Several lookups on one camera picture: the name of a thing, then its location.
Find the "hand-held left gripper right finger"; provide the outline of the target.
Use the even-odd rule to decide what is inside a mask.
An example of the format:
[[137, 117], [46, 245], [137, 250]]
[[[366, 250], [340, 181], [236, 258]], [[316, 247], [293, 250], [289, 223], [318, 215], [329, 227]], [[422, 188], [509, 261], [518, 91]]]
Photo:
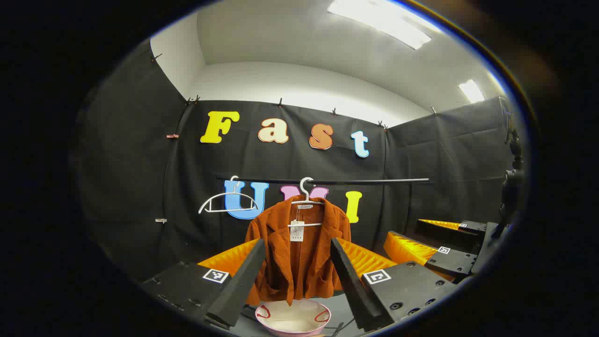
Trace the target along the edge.
[[331, 240], [331, 260], [358, 328], [395, 328], [412, 322], [440, 305], [457, 285], [414, 261], [368, 267], [358, 274], [359, 262], [381, 256], [341, 238]]

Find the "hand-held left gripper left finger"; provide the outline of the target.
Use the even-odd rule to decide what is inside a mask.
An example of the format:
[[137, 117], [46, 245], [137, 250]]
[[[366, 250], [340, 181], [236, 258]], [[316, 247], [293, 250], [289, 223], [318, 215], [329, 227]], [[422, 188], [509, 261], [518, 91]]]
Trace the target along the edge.
[[237, 324], [265, 257], [265, 243], [258, 238], [203, 262], [182, 260], [140, 286], [190, 322], [229, 329]]

